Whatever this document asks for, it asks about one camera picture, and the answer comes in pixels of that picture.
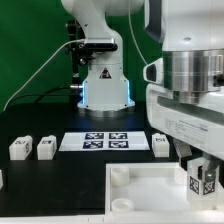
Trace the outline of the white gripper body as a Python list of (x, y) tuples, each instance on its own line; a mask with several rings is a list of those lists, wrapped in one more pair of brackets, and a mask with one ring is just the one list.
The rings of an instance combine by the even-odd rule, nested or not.
[(147, 118), (150, 125), (224, 160), (224, 87), (199, 97), (197, 105), (173, 100), (173, 93), (149, 84), (146, 89)]

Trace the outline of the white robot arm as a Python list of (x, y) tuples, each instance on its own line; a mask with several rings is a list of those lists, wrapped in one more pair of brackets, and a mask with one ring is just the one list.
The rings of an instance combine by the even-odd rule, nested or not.
[(212, 183), (224, 160), (224, 0), (61, 0), (81, 25), (81, 60), (89, 65), (80, 111), (114, 116), (133, 107), (123, 75), (123, 41), (109, 16), (143, 9), (144, 28), (162, 45), (145, 66), (150, 125), (174, 139), (180, 159), (196, 147), (199, 180)]

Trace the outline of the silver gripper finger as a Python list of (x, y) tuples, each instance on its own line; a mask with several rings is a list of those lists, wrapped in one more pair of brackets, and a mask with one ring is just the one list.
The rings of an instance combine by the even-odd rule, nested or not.
[(177, 155), (180, 158), (188, 157), (192, 155), (192, 151), (189, 144), (183, 141), (180, 141), (178, 139), (173, 139), (173, 144), (176, 149)]
[(220, 165), (220, 160), (210, 154), (203, 154), (205, 162), (202, 165), (202, 179), (205, 183), (211, 183), (216, 180), (216, 171)]

